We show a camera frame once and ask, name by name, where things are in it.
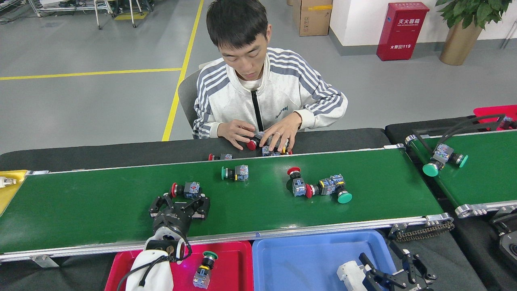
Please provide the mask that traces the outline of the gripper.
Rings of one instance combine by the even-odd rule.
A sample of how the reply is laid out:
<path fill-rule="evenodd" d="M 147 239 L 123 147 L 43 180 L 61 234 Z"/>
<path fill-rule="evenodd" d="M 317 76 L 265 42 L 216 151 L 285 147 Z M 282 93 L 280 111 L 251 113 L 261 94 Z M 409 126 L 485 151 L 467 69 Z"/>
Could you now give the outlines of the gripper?
<path fill-rule="evenodd" d="M 153 234 L 171 236 L 173 239 L 186 238 L 192 219 L 205 220 L 208 217 L 210 199 L 201 195 L 192 199 L 186 206 L 175 208 L 169 194 L 157 196 L 149 207 L 149 215 L 153 222 Z"/>
<path fill-rule="evenodd" d="M 407 249 L 403 249 L 395 242 L 390 242 L 390 248 L 395 255 L 402 261 L 402 269 L 389 275 L 376 269 L 367 257 L 366 253 L 361 253 L 359 260 L 364 267 L 370 267 L 365 272 L 363 286 L 367 291 L 382 291 L 382 288 L 393 291 L 433 291 L 433 283 L 437 280 L 436 273 L 426 267 L 419 254 L 413 254 Z"/>

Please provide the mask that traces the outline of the person's right hand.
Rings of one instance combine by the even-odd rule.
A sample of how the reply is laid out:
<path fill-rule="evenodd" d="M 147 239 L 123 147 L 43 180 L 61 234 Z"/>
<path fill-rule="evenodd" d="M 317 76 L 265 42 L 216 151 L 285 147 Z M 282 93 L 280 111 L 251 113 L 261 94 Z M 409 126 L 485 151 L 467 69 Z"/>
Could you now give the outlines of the person's right hand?
<path fill-rule="evenodd" d="M 244 148 L 239 142 L 248 143 L 254 137 L 255 127 L 247 122 L 232 120 L 229 123 L 220 123 L 217 129 L 217 137 L 223 137 L 233 147 L 242 151 Z"/>

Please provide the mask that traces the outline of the person's left hand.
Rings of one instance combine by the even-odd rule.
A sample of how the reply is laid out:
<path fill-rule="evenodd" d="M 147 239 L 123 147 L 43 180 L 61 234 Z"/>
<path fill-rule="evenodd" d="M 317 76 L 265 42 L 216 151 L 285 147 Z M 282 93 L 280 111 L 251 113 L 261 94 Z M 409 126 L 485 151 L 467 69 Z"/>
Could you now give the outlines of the person's left hand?
<path fill-rule="evenodd" d="M 264 131 L 263 137 L 260 140 L 259 146 L 264 147 L 269 142 L 269 150 L 273 151 L 275 147 L 281 150 L 288 144 L 287 151 L 292 151 L 295 145 L 295 136 L 301 127 L 302 118 L 297 112 L 292 112 L 281 121 L 273 124 Z"/>

